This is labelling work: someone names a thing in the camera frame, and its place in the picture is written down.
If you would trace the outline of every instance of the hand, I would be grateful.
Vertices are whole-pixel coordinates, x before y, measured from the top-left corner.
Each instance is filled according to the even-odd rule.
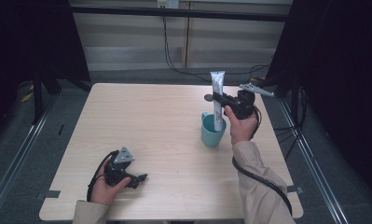
[[[229,105],[226,105],[224,109],[231,123],[230,133],[232,145],[241,141],[250,141],[258,124],[255,113],[247,119],[237,119]]]
[[[129,177],[125,177],[113,187],[107,185],[106,181],[104,180],[104,167],[109,160],[110,158],[108,158],[104,162],[97,174],[98,179],[93,186],[93,190],[90,196],[90,201],[92,203],[101,203],[108,206],[112,205],[117,194],[131,182],[131,179]]]

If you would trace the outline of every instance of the teal cup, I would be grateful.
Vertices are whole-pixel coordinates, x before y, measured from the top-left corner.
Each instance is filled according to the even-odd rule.
[[[223,130],[217,132],[214,129],[214,115],[208,112],[202,113],[201,139],[206,147],[217,147],[226,131],[227,123],[223,119]]]

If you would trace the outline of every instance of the white tube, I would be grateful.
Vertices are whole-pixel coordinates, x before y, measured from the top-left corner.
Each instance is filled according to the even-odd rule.
[[[223,95],[224,74],[226,72],[211,72],[213,91]],[[217,132],[223,130],[223,113],[220,102],[214,101],[214,129]]]

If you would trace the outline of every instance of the table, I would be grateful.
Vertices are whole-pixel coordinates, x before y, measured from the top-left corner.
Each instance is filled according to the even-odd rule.
[[[224,87],[236,96],[238,87]],[[219,146],[200,140],[200,115],[213,112],[203,96],[212,86],[95,84],[85,103],[50,190],[43,220],[73,219],[77,200],[110,151],[127,147],[135,161],[133,175],[148,173],[137,189],[124,189],[108,213],[114,220],[197,220],[242,218],[238,175],[232,166],[229,128]],[[255,135],[262,160],[288,186],[293,185],[260,95],[255,104],[262,123]],[[289,194],[294,217],[303,209]]]

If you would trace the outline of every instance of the beige sleeve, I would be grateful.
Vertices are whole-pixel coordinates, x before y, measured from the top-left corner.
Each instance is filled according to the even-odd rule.
[[[261,161],[254,142],[239,142],[232,147],[235,160],[243,169],[259,175],[287,194],[284,181]],[[239,190],[243,205],[244,220],[249,223],[295,223],[281,196],[266,185],[246,175],[239,175]]]
[[[104,224],[109,206],[100,203],[77,201],[74,224]]]

